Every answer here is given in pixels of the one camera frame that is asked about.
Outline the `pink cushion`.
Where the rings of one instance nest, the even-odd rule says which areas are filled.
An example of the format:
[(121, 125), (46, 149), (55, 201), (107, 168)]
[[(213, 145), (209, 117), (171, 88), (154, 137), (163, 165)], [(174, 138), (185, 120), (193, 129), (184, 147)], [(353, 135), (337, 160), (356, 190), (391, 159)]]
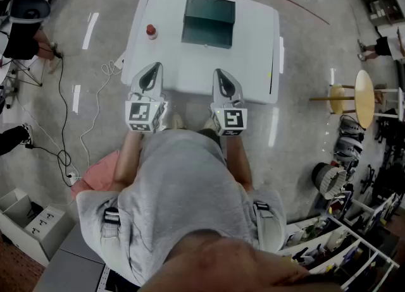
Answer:
[(118, 150), (113, 151), (88, 168), (83, 177), (71, 187), (72, 198), (75, 199), (80, 192), (85, 190), (108, 191), (113, 181), (119, 153)]

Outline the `black shorts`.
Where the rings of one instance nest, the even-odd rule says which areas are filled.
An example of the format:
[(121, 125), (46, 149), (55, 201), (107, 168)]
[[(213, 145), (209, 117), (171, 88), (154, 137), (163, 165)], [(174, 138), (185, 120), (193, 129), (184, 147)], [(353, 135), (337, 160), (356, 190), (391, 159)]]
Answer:
[(201, 129), (201, 130), (197, 131), (197, 133), (212, 139), (217, 144), (217, 146), (219, 146), (220, 150), (222, 150), (220, 137), (217, 135), (217, 133), (213, 129), (205, 128), (205, 129)]

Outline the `dark green box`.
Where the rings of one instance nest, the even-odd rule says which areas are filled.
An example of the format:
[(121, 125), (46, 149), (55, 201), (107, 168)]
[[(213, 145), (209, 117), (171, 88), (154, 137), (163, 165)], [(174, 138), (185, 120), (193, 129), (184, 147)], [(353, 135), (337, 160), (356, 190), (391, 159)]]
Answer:
[(186, 0), (182, 42), (229, 49), (233, 43), (235, 2)]

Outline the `person's chin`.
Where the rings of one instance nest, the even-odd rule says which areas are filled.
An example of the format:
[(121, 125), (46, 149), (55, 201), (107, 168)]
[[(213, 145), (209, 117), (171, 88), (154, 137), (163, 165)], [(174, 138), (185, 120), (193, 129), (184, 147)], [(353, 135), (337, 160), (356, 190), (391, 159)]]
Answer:
[(342, 292), (286, 257), (214, 231), (194, 231), (138, 292)]

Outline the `person's right forearm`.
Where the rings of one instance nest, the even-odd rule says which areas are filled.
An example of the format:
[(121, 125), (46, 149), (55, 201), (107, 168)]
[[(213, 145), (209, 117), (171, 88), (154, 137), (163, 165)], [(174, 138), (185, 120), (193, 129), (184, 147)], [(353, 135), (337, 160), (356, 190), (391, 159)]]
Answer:
[(253, 190), (251, 168), (241, 137), (227, 137), (226, 146), (228, 170), (245, 191)]

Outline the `white shelf unit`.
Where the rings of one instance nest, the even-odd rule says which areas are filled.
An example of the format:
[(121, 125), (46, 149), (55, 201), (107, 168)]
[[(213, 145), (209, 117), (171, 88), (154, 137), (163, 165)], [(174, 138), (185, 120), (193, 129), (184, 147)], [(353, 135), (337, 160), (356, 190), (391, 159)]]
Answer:
[(377, 292), (400, 267), (396, 244), (381, 234), (399, 204), (396, 194), (371, 205), (343, 194), (319, 198), (314, 217), (287, 225), (278, 254), (312, 274), (332, 276), (345, 292)]

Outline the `person's left forearm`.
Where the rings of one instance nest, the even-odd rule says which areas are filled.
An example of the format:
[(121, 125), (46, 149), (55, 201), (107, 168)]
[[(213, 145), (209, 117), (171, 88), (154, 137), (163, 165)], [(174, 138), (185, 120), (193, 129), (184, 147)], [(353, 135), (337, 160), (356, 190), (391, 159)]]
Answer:
[(142, 139), (141, 132), (127, 133), (113, 175), (113, 191), (122, 191), (134, 182), (139, 167)]

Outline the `white perforated rail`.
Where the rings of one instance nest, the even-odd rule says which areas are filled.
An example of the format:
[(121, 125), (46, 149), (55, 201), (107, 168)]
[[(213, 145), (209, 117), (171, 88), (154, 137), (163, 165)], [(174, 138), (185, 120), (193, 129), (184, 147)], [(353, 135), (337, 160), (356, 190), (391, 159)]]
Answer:
[(108, 290), (106, 288), (107, 286), (107, 282), (108, 282), (108, 278), (109, 278), (109, 273), (110, 273), (110, 268), (105, 265), (103, 272), (101, 274), (100, 280), (99, 280), (99, 284), (97, 286), (96, 292), (112, 292), (110, 290)]

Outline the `white frame rack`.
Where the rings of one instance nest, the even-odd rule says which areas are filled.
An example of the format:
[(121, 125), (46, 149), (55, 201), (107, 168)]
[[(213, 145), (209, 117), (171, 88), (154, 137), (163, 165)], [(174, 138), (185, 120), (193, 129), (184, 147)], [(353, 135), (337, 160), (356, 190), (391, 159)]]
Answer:
[[(395, 99), (387, 99), (386, 94), (393, 94)], [(388, 103), (397, 104), (397, 109), (395, 114), (389, 113), (378, 113), (374, 112), (374, 116), (382, 118), (394, 118), (398, 119), (400, 122), (405, 121), (405, 95), (402, 89), (399, 88), (382, 88), (374, 90), (375, 104), (386, 108)]]

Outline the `black and white bin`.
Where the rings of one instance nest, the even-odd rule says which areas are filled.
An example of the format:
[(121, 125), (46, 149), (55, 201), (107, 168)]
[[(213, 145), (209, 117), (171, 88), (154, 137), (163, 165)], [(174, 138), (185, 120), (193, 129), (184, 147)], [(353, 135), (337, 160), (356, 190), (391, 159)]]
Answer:
[(346, 170), (324, 162), (318, 163), (311, 174), (314, 186), (325, 200), (338, 195), (346, 183)]

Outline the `grey shell chair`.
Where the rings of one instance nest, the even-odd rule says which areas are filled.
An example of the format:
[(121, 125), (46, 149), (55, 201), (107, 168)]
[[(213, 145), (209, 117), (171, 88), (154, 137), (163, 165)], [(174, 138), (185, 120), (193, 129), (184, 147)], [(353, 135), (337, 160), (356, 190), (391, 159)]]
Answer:
[(45, 20), (51, 13), (46, 0), (11, 0), (8, 17), (11, 23), (34, 24)]

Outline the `wooden stool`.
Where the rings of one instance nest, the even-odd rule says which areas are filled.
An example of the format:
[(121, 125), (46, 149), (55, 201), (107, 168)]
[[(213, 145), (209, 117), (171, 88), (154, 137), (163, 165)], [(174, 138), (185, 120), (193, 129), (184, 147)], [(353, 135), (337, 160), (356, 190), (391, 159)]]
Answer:
[(335, 84), (330, 86), (329, 96), (328, 97), (311, 97), (309, 101), (327, 101), (330, 104), (332, 110), (331, 114), (350, 114), (355, 113), (355, 109), (346, 109), (347, 101), (354, 101), (354, 96), (346, 96), (345, 90), (350, 89), (354, 90), (355, 86), (353, 85), (340, 85)]

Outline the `dark tray with small parts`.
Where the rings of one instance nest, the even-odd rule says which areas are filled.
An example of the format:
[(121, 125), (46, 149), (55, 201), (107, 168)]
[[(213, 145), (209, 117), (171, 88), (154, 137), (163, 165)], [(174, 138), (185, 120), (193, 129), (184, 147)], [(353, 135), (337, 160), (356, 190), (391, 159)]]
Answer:
[(370, 0), (369, 19), (374, 27), (405, 22), (405, 14), (397, 0)]

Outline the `pile of grey helmets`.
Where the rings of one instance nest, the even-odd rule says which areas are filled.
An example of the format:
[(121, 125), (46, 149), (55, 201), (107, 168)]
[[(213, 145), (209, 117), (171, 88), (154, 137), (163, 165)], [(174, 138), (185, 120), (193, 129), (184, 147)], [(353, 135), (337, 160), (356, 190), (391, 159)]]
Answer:
[(340, 116), (339, 137), (335, 143), (334, 155), (340, 162), (359, 161), (363, 151), (362, 141), (365, 129), (352, 117)]

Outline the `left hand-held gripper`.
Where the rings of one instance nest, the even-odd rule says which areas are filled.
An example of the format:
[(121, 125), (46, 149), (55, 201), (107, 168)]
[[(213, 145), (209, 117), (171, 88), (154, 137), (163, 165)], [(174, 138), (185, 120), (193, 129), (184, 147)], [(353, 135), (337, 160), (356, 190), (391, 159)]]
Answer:
[(131, 131), (155, 133), (165, 115), (163, 65), (155, 62), (138, 72), (125, 101), (125, 122)]

